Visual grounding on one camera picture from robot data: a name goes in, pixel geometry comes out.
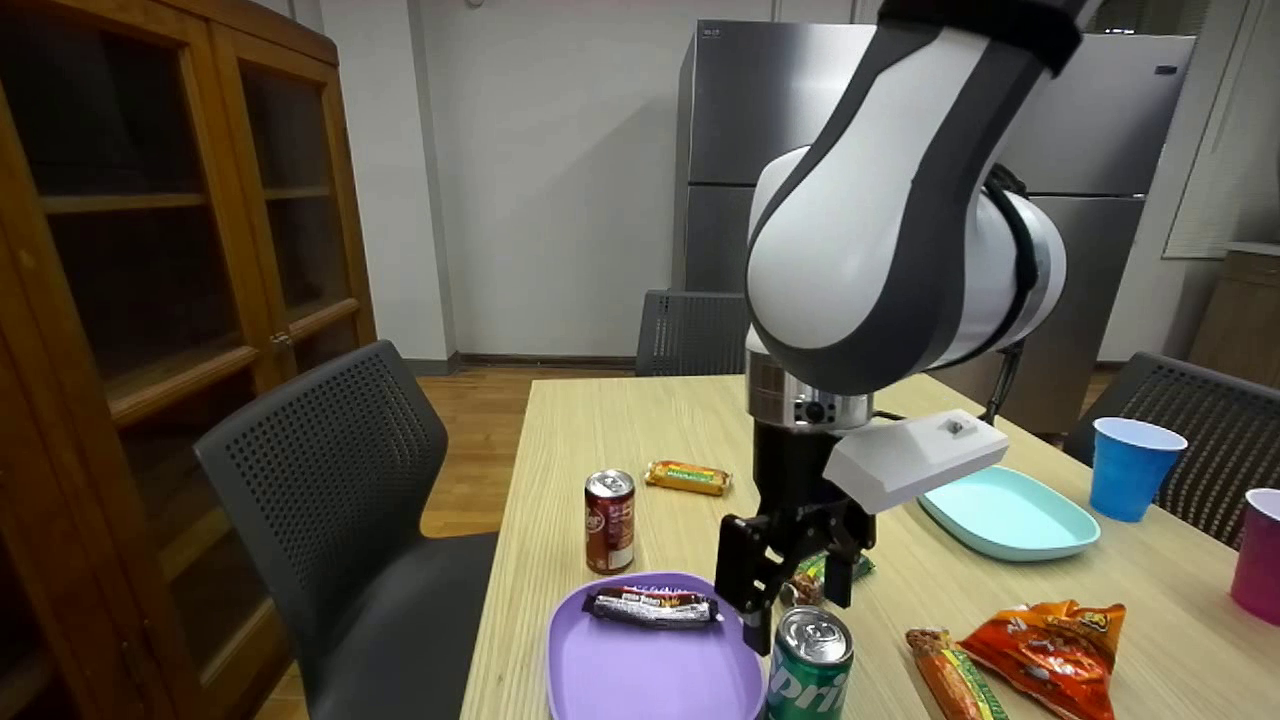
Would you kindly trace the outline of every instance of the orange snack bag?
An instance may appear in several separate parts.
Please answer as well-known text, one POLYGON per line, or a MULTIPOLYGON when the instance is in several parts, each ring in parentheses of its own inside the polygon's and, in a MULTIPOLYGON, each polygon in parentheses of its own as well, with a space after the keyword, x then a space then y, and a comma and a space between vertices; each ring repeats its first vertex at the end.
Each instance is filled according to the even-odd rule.
POLYGON ((1110 679, 1117 668, 1125 602, 1079 606, 1076 598, 1003 606, 960 648, 1064 720, 1111 720, 1110 679))

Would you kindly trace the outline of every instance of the label on can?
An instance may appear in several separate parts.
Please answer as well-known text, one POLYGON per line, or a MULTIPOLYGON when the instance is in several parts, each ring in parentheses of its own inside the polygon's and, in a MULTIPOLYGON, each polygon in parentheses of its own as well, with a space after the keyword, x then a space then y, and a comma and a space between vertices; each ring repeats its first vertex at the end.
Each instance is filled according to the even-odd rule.
POLYGON ((846 707, 846 679, 852 668, 852 637, 826 606, 792 606, 776 622, 770 701, 774 720, 826 720, 846 707))
POLYGON ((590 474, 590 566, 626 573, 637 558, 637 478, 620 469, 590 474))

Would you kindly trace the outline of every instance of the chair backrest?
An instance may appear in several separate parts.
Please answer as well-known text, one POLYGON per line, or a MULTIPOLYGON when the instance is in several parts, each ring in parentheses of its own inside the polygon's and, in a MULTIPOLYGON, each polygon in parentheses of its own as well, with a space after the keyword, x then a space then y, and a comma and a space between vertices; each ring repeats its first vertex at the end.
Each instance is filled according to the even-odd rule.
POLYGON ((391 345, 329 361, 197 438, 308 676, 364 584, 422 540, 446 448, 391 345))
POLYGON ((1280 487, 1280 392, 1170 355, 1131 355, 1079 414, 1064 450, 1090 465, 1093 418, 1136 414, 1189 437, 1159 507, 1237 542, 1244 487, 1280 487))

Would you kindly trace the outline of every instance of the purple plate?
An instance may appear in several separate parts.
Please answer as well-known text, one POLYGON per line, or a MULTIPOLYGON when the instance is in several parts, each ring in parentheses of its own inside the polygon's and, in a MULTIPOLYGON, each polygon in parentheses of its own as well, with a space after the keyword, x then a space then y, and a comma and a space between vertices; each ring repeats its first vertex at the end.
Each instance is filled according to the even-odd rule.
MULTIPOLYGON (((715 591, 684 573, 612 575, 601 584, 715 591)), ((764 676, 745 642, 745 621, 720 602, 714 632, 658 632, 609 622, 583 610, 595 584, 575 588, 547 628, 547 703, 556 720, 752 720, 764 707, 764 676)))

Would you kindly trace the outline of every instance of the refrigerator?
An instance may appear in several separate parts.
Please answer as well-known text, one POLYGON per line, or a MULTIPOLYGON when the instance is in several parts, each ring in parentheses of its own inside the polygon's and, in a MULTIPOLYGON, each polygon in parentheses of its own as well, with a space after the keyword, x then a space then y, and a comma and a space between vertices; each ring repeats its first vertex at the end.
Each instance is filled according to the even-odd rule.
MULTIPOLYGON (((692 303, 745 292, 752 182, 774 157, 819 133, 867 41, 873 22, 695 22, 679 68, 672 287, 648 292, 641 370, 660 370, 658 355, 670 355, 672 370, 695 370, 700 364, 678 361, 679 349, 709 361, 709 370, 739 364, 725 334, 745 330, 745 313, 725 313, 725 325, 739 328, 709 330, 715 318, 692 303)), ((1064 76, 1039 81, 995 147, 1061 225, 1072 260, 1064 299, 1030 341, 1003 399, 1003 414, 1039 437, 1064 430, 1079 410, 1194 44, 1090 31, 1064 76)), ((995 361, 939 375, 983 399, 995 361)))

